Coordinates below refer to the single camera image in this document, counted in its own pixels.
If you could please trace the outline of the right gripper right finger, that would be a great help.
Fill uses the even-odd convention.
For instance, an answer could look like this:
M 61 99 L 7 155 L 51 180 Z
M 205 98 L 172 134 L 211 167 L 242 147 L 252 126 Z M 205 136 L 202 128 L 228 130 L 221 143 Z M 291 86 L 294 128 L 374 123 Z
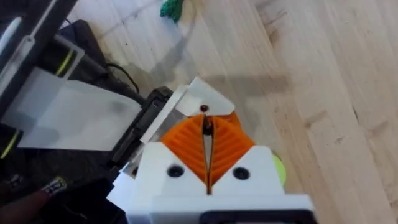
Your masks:
M 285 194 L 285 168 L 270 148 L 256 144 L 235 118 L 206 120 L 212 129 L 208 195 Z

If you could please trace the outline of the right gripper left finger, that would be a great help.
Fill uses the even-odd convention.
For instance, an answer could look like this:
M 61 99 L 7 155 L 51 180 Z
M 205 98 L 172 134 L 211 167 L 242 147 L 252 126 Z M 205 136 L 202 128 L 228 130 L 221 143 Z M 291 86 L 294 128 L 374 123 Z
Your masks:
M 144 145 L 137 172 L 126 194 L 127 215 L 149 215 L 158 200 L 172 206 L 181 198 L 203 198 L 208 193 L 203 142 L 206 116 L 187 118 L 158 141 Z

